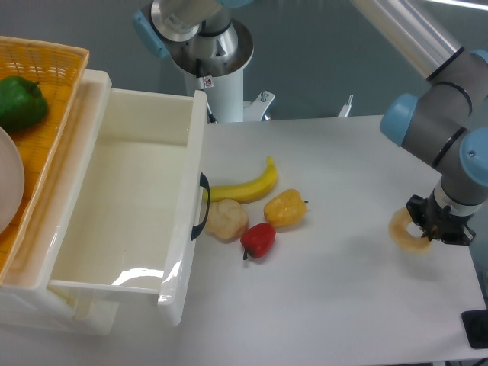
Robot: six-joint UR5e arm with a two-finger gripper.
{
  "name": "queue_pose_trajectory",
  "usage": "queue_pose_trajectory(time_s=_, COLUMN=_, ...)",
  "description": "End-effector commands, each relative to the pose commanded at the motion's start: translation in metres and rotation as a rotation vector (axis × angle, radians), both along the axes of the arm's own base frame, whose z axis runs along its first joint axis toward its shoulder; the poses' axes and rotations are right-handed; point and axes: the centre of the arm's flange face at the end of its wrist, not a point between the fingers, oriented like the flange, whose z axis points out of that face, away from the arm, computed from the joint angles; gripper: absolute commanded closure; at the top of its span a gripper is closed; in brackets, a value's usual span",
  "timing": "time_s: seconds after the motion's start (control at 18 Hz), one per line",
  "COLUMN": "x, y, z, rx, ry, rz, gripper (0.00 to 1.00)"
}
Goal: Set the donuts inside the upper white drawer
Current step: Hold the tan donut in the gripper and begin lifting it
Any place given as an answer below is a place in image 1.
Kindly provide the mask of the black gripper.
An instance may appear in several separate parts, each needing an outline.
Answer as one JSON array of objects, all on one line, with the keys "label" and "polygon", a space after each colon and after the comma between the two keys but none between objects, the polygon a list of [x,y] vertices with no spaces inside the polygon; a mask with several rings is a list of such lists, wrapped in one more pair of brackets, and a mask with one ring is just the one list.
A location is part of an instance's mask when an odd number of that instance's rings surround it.
[{"label": "black gripper", "polygon": [[458,216],[450,206],[441,207],[434,196],[413,195],[405,205],[412,222],[422,228],[422,238],[438,240],[449,245],[470,245],[475,232],[468,226],[474,216]]}]

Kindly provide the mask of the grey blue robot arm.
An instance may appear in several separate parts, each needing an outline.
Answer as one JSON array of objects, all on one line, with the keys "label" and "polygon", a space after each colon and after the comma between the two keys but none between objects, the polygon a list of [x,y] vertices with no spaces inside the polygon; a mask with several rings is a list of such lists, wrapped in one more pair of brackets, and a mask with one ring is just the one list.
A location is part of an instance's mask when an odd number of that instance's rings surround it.
[{"label": "grey blue robot arm", "polygon": [[[230,16],[230,1],[153,1],[133,26],[157,57],[170,57],[189,92],[207,95],[211,123],[258,121],[273,96],[242,98],[242,72],[253,54],[248,29]],[[425,239],[467,246],[468,221],[487,199],[487,130],[464,122],[487,99],[487,53],[466,51],[412,1],[356,1],[355,7],[431,85],[421,97],[399,96],[380,131],[441,174],[427,197],[412,196],[407,216]]]}]

